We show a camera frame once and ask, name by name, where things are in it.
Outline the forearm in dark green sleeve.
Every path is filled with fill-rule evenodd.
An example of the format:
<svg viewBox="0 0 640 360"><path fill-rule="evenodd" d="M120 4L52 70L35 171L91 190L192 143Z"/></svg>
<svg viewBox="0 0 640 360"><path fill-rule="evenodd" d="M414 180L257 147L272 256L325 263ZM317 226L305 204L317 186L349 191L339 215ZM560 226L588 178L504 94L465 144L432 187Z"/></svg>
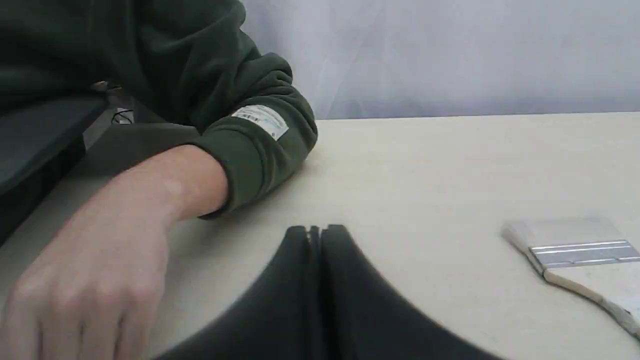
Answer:
<svg viewBox="0 0 640 360"><path fill-rule="evenodd" d="M162 237L297 172L318 139L288 62L243 30L239 0L3 0L1 107L114 82L199 137L115 178L57 242Z"/></svg>

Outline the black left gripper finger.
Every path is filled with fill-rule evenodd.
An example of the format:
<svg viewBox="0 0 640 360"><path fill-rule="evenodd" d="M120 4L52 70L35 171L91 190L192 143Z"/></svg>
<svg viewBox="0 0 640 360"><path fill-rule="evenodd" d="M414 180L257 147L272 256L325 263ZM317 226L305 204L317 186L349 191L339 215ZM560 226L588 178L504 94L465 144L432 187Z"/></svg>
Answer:
<svg viewBox="0 0 640 360"><path fill-rule="evenodd" d="M319 228L288 228L250 288L160 360L318 360Z"/></svg>
<svg viewBox="0 0 640 360"><path fill-rule="evenodd" d="M326 340L332 360L494 360L424 315L363 254L349 230L320 235Z"/></svg>

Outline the person's bare hand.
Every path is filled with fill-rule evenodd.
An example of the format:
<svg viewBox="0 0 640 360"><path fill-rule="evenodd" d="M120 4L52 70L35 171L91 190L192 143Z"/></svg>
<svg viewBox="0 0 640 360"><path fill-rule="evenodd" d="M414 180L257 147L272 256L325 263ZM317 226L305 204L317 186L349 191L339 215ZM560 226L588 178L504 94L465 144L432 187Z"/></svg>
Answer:
<svg viewBox="0 0 640 360"><path fill-rule="evenodd" d="M16 281L3 360L139 360L165 287L165 205L92 198Z"/></svg>

